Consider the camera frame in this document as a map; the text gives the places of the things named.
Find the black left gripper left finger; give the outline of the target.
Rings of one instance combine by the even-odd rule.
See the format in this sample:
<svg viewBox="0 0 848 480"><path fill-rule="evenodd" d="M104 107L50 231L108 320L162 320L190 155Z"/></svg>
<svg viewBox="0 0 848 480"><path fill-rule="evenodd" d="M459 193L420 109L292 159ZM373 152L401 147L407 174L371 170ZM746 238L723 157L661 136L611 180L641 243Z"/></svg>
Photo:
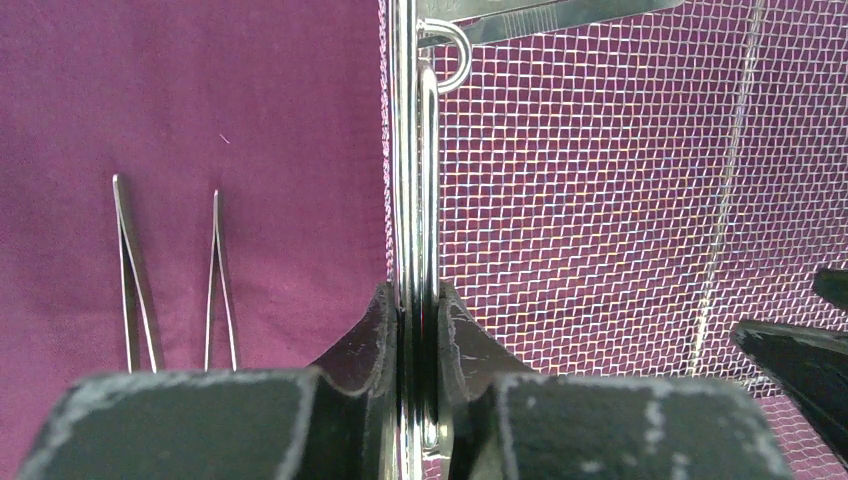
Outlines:
<svg viewBox="0 0 848 480"><path fill-rule="evenodd" d="M375 289L301 369L100 374L54 405L21 479L394 479L397 316Z"/></svg>

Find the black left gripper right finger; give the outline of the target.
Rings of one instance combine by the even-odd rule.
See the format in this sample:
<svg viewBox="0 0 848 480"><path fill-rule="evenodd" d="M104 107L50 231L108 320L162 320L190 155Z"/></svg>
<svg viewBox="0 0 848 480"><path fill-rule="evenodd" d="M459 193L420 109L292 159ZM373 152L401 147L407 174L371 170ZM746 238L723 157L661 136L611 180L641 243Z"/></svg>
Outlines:
<svg viewBox="0 0 848 480"><path fill-rule="evenodd" d="M447 479L788 479L760 407L712 378L549 376L440 287Z"/></svg>

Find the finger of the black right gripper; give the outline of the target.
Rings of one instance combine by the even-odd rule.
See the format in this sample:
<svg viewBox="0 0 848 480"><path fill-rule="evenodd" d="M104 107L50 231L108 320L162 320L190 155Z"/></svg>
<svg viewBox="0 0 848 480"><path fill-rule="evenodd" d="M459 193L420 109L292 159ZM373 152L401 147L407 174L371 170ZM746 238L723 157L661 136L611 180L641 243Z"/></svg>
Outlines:
<svg viewBox="0 0 848 480"><path fill-rule="evenodd" d="M847 464L847 334L743 320L733 342L791 399L824 443Z"/></svg>
<svg viewBox="0 0 848 480"><path fill-rule="evenodd" d="M840 311L847 311L847 271L819 268L812 283L812 291Z"/></svg>

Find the steel instrument tray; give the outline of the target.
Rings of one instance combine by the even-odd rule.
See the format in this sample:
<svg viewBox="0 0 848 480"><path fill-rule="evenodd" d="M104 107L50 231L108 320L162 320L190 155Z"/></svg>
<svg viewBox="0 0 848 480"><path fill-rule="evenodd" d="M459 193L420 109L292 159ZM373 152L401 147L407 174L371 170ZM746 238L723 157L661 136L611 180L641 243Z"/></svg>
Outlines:
<svg viewBox="0 0 848 480"><path fill-rule="evenodd" d="M847 5L686 1L474 51L442 98L441 270L548 374L743 384L799 479L845 471L729 340L843 329Z"/></svg>

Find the maroon surgical wrap cloth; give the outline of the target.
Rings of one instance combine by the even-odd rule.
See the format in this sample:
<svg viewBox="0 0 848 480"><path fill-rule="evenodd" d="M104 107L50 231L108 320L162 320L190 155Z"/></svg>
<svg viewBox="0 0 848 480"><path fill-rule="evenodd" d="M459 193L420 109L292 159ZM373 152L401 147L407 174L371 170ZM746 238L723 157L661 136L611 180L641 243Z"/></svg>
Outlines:
<svg viewBox="0 0 848 480"><path fill-rule="evenodd" d="M203 365L212 196L243 368L301 368L393 256L382 1L1 5L1 475L126 367L125 176L169 369Z"/></svg>

